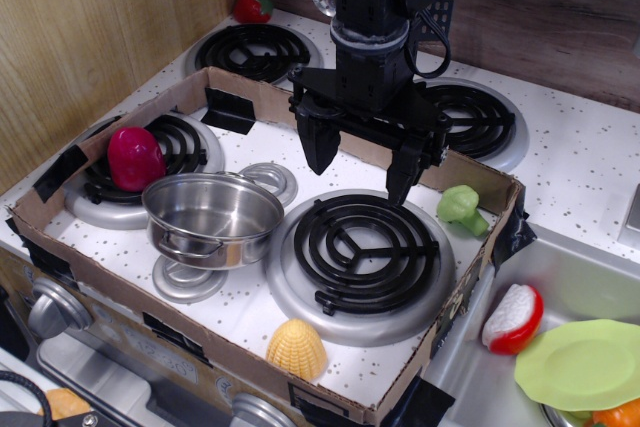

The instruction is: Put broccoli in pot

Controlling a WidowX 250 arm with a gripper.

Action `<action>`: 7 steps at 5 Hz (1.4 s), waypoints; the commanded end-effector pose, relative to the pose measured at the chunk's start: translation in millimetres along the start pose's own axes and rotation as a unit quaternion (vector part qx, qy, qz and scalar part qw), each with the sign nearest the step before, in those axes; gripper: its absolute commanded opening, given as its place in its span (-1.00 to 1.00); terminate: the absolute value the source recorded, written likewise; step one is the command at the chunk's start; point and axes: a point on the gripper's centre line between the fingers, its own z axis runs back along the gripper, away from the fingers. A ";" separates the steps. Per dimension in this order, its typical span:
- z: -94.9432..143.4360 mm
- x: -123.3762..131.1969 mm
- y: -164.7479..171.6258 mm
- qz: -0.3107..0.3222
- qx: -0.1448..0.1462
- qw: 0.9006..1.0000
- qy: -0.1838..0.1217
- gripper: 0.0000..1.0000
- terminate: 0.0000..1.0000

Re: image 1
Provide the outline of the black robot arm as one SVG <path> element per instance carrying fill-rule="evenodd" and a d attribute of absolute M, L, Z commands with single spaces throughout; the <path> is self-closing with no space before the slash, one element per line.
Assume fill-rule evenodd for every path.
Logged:
<path fill-rule="evenodd" d="M 336 0 L 330 36 L 333 69 L 302 67 L 288 75 L 297 132 L 309 167 L 322 174 L 344 133 L 391 151 L 386 189 L 404 203 L 423 171 L 440 165 L 450 119 L 423 94 L 424 82 L 442 71 L 416 66 L 419 41 L 448 41 L 430 13 L 437 0 Z"/>

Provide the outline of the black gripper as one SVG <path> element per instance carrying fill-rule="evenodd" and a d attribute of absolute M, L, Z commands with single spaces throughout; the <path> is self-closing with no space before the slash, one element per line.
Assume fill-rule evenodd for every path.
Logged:
<path fill-rule="evenodd" d="M 298 67 L 290 110 L 306 162 L 321 175 L 333 162 L 347 133 L 392 152 L 386 189 L 392 205 L 402 205 L 410 189 L 448 149 L 449 118 L 438 113 L 421 91 L 438 69 L 417 68 L 417 42 L 392 46 L 336 45 L 333 69 Z"/>

